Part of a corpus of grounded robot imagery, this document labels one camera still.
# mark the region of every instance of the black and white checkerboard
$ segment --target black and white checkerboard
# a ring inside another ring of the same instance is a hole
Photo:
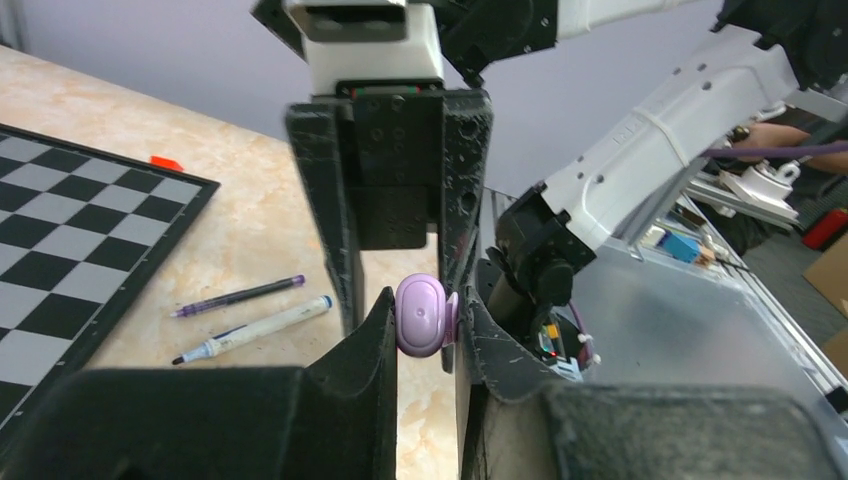
[[[27,413],[85,365],[217,187],[0,126],[0,465]]]

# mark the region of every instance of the wire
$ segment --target wire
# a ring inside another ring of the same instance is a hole
[[[568,308],[571,309],[571,315],[574,316],[574,322],[577,323],[577,329],[580,330],[580,333],[583,335],[589,335],[586,331],[586,325],[583,323],[583,316],[580,315],[580,311],[578,311],[577,306],[574,305],[574,300],[568,302]],[[591,362],[595,357],[595,348],[592,344],[592,339],[587,339],[583,345],[585,347],[586,358],[582,360],[584,364],[589,364],[589,362]]]
[[[725,267],[733,267],[733,268],[735,268],[735,269],[737,269],[737,270],[741,270],[741,271],[746,272],[746,273],[753,273],[753,272],[751,271],[751,269],[750,269],[750,268],[745,267],[745,266],[742,266],[742,265],[739,265],[739,264],[738,264],[738,263],[736,263],[736,262],[731,262],[731,261],[727,261],[727,260],[722,260],[722,259],[720,259],[720,258],[716,258],[716,259],[715,259],[715,261],[716,261],[716,263],[718,263],[719,265],[724,265]]]
[[[768,157],[768,158],[799,158],[815,157],[818,155],[830,155],[833,153],[848,152],[848,142],[831,143],[828,145],[810,145],[803,147],[776,147],[776,148],[711,148],[701,154],[702,157],[710,158],[740,158],[740,157]]]

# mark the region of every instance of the cardboard box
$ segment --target cardboard box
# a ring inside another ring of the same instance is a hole
[[[822,349],[833,366],[844,377],[848,377],[848,328],[833,336]]]
[[[848,318],[848,235],[827,249],[804,278]]]

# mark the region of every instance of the person's arm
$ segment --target person's arm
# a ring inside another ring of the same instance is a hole
[[[845,143],[845,141],[839,140],[837,143]],[[848,175],[848,152],[813,157],[804,165],[827,173]]]
[[[795,147],[810,136],[809,133],[801,129],[773,123],[757,123],[752,125],[750,129],[751,134],[748,138],[735,144],[735,147]],[[745,157],[740,160],[758,163],[762,161],[762,158]],[[813,157],[805,165],[827,173],[848,175],[848,152]]]

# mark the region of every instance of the chessboard frame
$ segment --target chessboard frame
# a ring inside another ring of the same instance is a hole
[[[109,298],[97,315],[83,327],[82,334],[68,346],[68,349],[61,356],[59,362],[50,369],[38,385],[33,387],[30,394],[23,401],[25,408],[31,410],[33,407],[41,404],[42,399],[57,382],[81,370],[91,359],[97,349],[106,340],[109,333],[135,303],[144,288],[152,280],[154,274],[195,223],[200,213],[206,208],[212,196],[220,187],[220,183],[2,123],[0,123],[0,137],[16,137],[41,143],[52,148],[59,148],[79,155],[114,162],[132,169],[155,173],[165,178],[171,178],[200,187],[195,197],[182,210],[182,216],[174,220],[168,230],[165,231],[166,236],[160,238],[152,246],[145,257],[147,261],[142,262],[133,269],[132,274],[123,284],[124,289],[118,290]],[[20,427],[26,423],[26,417],[26,415],[19,417],[12,416],[7,424],[0,429],[0,471],[2,471],[3,464],[6,463],[7,455],[11,452],[15,439],[20,434]]]

